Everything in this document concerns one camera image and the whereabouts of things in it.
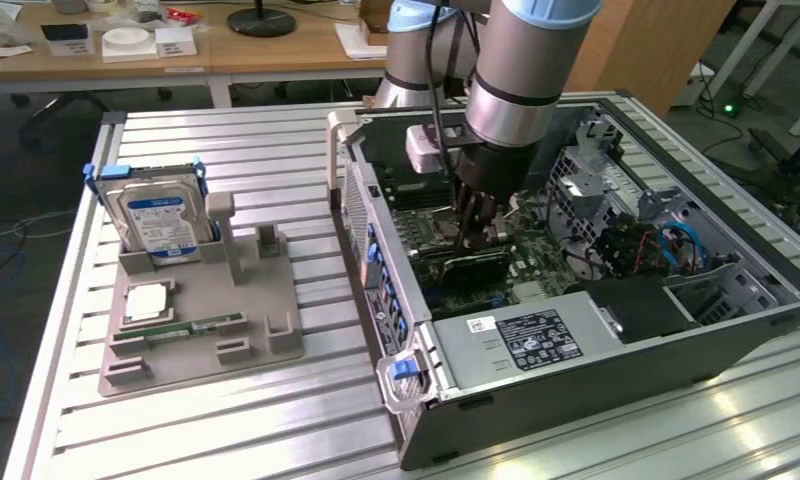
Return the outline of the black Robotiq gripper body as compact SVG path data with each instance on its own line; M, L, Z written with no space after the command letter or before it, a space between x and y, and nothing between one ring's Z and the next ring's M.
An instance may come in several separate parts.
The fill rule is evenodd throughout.
M454 175L462 195L482 193L494 200L506 200L525 182L538 144L502 147L477 143L459 148Z

